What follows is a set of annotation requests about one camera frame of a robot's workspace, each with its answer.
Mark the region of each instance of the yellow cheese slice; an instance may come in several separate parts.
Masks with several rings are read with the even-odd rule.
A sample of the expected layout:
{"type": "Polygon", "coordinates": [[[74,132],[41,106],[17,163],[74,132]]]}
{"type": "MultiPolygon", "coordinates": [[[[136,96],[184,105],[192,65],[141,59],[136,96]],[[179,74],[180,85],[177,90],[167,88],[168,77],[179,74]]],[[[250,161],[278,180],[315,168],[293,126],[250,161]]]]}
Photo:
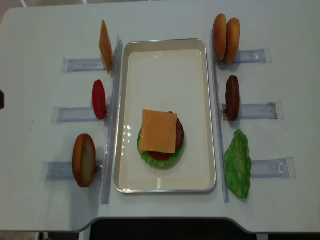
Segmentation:
{"type": "Polygon", "coordinates": [[[102,21],[100,30],[99,48],[105,63],[106,71],[110,74],[112,62],[112,47],[105,21],[102,21]]]}
{"type": "Polygon", "coordinates": [[[140,151],[176,152],[177,114],[143,109],[140,151]]]}

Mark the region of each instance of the bun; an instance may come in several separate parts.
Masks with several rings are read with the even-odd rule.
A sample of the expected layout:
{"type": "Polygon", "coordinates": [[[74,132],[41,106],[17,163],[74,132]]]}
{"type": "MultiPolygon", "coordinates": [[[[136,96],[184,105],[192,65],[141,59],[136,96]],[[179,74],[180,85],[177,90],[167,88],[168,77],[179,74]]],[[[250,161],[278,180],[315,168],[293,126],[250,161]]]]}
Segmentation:
{"type": "Polygon", "coordinates": [[[240,22],[236,18],[232,18],[226,25],[226,50],[224,61],[232,64],[236,58],[240,41],[240,22]]]}
{"type": "Polygon", "coordinates": [[[215,18],[212,32],[215,55],[219,60],[223,60],[227,44],[227,24],[226,16],[224,14],[219,14],[215,18]]]}
{"type": "Polygon", "coordinates": [[[80,134],[75,140],[72,156],[72,172],[81,188],[91,185],[96,171],[96,148],[88,134],[80,134]]]}

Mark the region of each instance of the white table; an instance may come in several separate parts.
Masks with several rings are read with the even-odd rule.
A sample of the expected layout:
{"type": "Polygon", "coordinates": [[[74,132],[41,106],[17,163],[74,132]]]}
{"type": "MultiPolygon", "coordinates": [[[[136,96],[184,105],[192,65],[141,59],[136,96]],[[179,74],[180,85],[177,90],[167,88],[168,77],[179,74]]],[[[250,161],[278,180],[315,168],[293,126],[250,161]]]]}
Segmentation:
{"type": "Polygon", "coordinates": [[[77,231],[102,218],[194,217],[229,219],[251,232],[320,232],[319,9],[317,0],[208,0],[10,10],[0,26],[0,89],[5,93],[5,109],[0,110],[0,230],[77,231]],[[199,38],[209,50],[219,13],[240,19],[241,49],[271,49],[272,68],[261,76],[263,87],[249,84],[244,92],[254,94],[246,98],[242,93],[241,98],[254,96],[265,103],[270,94],[273,101],[283,102],[284,120],[269,125],[270,140],[264,144],[276,149],[270,157],[294,157],[296,178],[253,179],[247,201],[230,193],[230,202],[224,203],[216,125],[217,182],[207,194],[123,195],[112,186],[110,204],[102,205],[100,180],[81,189],[73,180],[41,178],[44,161],[71,160],[80,133],[92,136],[98,157],[106,150],[103,123],[50,122],[53,107],[90,106],[97,79],[112,93],[105,72],[61,72],[63,58],[99,56],[103,19],[113,47],[119,34],[124,46],[199,38]]]}

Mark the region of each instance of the red tomato slice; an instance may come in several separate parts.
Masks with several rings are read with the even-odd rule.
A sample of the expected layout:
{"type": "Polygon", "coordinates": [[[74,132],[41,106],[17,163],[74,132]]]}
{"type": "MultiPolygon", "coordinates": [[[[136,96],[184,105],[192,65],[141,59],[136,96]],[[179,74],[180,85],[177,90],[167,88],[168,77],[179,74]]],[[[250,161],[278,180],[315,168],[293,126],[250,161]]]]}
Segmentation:
{"type": "Polygon", "coordinates": [[[160,153],[156,151],[148,151],[148,154],[158,161],[165,161],[171,157],[171,153],[160,153]]]}
{"type": "Polygon", "coordinates": [[[93,84],[92,104],[96,118],[100,120],[105,119],[107,113],[106,93],[104,85],[100,80],[95,81],[93,84]]]}

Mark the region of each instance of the lettuce leaf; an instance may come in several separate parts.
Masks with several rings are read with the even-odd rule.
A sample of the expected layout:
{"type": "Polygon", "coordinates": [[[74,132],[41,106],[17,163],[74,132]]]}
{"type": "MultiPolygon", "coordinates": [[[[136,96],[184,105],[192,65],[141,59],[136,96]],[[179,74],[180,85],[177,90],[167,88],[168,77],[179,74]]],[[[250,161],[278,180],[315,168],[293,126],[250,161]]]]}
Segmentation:
{"type": "Polygon", "coordinates": [[[184,147],[184,142],[182,143],[181,147],[174,154],[172,154],[171,157],[169,157],[167,160],[159,161],[159,160],[156,160],[153,157],[151,157],[147,151],[140,151],[139,150],[140,134],[141,134],[141,129],[140,129],[138,139],[137,139],[138,151],[139,151],[139,154],[141,155],[141,158],[143,160],[145,160],[145,162],[147,164],[154,166],[154,167],[157,167],[157,168],[165,168],[165,167],[171,166],[172,164],[174,164],[178,160],[178,158],[181,154],[181,151],[184,147]]]}
{"type": "Polygon", "coordinates": [[[251,186],[250,176],[252,161],[247,136],[238,129],[224,154],[225,177],[228,188],[239,198],[248,197],[251,186]]]}

